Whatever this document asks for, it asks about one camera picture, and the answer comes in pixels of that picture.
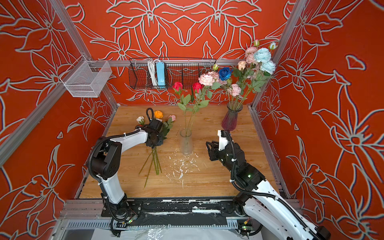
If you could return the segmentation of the small pink rose stem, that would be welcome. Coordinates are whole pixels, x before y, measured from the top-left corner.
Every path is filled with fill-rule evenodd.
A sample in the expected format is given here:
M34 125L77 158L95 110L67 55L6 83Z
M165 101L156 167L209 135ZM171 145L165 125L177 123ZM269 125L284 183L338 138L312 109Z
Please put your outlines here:
M150 175L150 171L151 171L152 167L154 167L156 175L159 175L160 173L162 173L162 168L161 168L160 161L159 161L157 147L161 146L164 143L164 140L167 139L167 134L169 133L169 131L173 127L173 123L174 123L175 120L176 120L176 116L175 115L170 115L168 120L165 121L165 122L161 122L161 119L157 119L157 121L159 123L162 123L161 129L159 128L159 131L155 132L155 137L152 140L152 143L150 144L150 147L152 148L151 154L148 156L148 158L145 161L142 169L140 170L140 173L141 173L141 171L146 166L146 163L149 160L150 156L152 156L152 162L150 164L150 168L149 168L149 171L148 171L148 175L147 175L144 187L146 187L146 185L147 185L147 182L148 182L148 179L149 179L149 175Z

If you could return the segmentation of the clear glass cylinder vase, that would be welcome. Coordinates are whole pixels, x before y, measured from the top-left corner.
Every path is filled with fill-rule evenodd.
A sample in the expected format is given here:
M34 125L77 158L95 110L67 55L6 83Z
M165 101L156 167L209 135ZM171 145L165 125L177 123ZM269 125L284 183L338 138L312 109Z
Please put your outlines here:
M183 155L190 155L193 152L194 144L192 139L192 132L189 129L182 129L180 131L180 151Z

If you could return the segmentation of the purple glass fluted vase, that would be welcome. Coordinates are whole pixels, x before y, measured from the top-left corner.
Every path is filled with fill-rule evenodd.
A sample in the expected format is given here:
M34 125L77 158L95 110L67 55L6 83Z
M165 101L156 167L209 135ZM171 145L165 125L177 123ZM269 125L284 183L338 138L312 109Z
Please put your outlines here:
M233 131L236 129L238 122L238 114L243 110L243 106L240 104L227 104L228 111L222 120L221 126L223 130Z

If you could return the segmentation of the red rose stem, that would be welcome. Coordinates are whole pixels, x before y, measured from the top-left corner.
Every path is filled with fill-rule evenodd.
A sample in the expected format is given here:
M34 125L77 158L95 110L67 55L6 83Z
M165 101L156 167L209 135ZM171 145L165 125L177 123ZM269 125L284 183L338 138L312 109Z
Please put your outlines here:
M192 115L190 117L188 130L192 131L193 122L195 119L195 116L197 112L201 108L205 108L209 104L209 97L207 96L208 86L202 85L201 83L195 83L193 84L193 91L194 91L194 101L193 101L193 111Z
M173 85L173 90L175 94L178 96L178 107L183 111L184 117L185 117L185 130L184 135L187 137L189 134L189 123L187 122L187 113L192 112L193 109L190 106L190 103L192 102L192 96L191 94L185 94L185 90L183 87L183 84L181 82L175 82Z

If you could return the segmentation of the pink peony flower stem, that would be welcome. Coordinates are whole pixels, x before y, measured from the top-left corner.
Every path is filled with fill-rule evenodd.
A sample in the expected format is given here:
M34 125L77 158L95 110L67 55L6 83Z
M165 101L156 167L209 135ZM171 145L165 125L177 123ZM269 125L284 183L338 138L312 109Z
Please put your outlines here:
M239 97L242 91L241 87L237 84L233 84L232 78L227 80L218 79L217 82L220 84L221 89L224 90L229 99L230 110L236 111L239 108Z

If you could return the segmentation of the large pink peony stem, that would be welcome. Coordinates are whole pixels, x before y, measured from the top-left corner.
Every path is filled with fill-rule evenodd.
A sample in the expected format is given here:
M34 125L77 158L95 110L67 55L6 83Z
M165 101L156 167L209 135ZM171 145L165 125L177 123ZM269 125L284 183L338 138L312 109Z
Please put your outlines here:
M198 79L198 83L201 83L202 85L208 86L207 96L209 99L211 99L213 90L220 87L220 84L217 82L219 79L219 72L218 72L219 66L217 64L213 65L213 70L210 72L207 72L205 74L201 74Z

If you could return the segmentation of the green flower stem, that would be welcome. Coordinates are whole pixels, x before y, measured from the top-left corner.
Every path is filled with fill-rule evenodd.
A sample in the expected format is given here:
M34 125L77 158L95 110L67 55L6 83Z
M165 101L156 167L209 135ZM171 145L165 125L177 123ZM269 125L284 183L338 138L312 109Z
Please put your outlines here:
M247 62L247 72L245 80L245 89L241 91L242 102L244 102L248 95L249 85L252 88L253 82L256 81L257 74L259 72L260 63L255 59L255 53L259 50L260 41L256 40L251 47L248 47L245 51L245 59L243 61Z

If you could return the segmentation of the dark blue rose stem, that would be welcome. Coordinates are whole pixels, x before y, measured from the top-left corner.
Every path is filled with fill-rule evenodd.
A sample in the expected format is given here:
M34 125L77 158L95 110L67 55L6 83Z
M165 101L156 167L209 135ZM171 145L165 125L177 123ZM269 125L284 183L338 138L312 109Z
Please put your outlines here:
M232 70L229 67L225 67L219 70L219 79L227 80L228 78L232 78Z

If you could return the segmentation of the cream rose flower stem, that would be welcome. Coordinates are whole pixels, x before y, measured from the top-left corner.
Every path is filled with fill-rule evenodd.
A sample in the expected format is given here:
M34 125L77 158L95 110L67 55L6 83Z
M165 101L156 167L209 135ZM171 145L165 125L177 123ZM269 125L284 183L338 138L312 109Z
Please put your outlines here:
M241 90L245 89L245 80L246 80L246 72L247 72L247 62L240 61L237 66L233 68L233 76L237 78L237 85L241 88Z

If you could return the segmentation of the light blue peony stem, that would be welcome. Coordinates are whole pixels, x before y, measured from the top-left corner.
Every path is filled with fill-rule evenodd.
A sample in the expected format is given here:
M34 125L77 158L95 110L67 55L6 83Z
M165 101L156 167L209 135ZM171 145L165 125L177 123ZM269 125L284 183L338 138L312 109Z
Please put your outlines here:
M255 53L255 59L260 63L259 72L257 74L256 81L253 82L252 88L249 85L247 95L260 93L262 87L267 83L267 81L273 76L277 65L272 60L272 51L277 47L276 43L273 42L269 47L259 46L259 50ZM240 105L243 105L242 96L240 100Z

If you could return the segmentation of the white rose stem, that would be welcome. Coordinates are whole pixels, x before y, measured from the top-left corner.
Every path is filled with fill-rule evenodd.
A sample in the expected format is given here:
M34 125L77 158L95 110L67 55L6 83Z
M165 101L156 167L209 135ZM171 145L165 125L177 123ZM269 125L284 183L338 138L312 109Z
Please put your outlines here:
M150 121L151 121L152 119L155 119L154 117L153 117L153 118L150 118L149 116L147 116L147 117L148 117L148 120L149 120L148 124L150 123ZM138 128L138 127L143 127L143 129L145 129L145 126L148 125L148 124L146 124L146 121L145 121L145 119L144 119L143 116L139 116L139 117L137 118L137 122L138 122L137 128ZM150 156L149 160L148 160L147 163L146 163L146 166L149 164L148 171L149 171L151 162L152 162L152 156Z

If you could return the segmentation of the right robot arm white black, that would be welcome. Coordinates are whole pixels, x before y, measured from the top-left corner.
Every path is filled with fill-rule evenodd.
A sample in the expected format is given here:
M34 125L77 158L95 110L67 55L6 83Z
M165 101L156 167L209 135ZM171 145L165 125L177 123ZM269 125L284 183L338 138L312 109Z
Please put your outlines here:
M218 131L218 141L207 142L210 161L227 168L230 183L239 191L234 199L243 212L279 240L329 240L331 233L316 226L275 191L265 176L246 161L245 153L228 131Z

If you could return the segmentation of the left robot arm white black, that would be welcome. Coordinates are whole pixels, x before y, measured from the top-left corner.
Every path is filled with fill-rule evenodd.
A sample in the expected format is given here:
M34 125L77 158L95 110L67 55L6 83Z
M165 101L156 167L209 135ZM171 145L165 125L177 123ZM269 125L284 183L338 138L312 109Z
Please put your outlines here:
M98 182L104 207L116 222L124 222L133 213L118 179L122 153L141 144L154 149L164 142L164 124L155 118L153 109L148 108L146 114L148 124L140 124L130 133L99 138L88 158L89 174Z

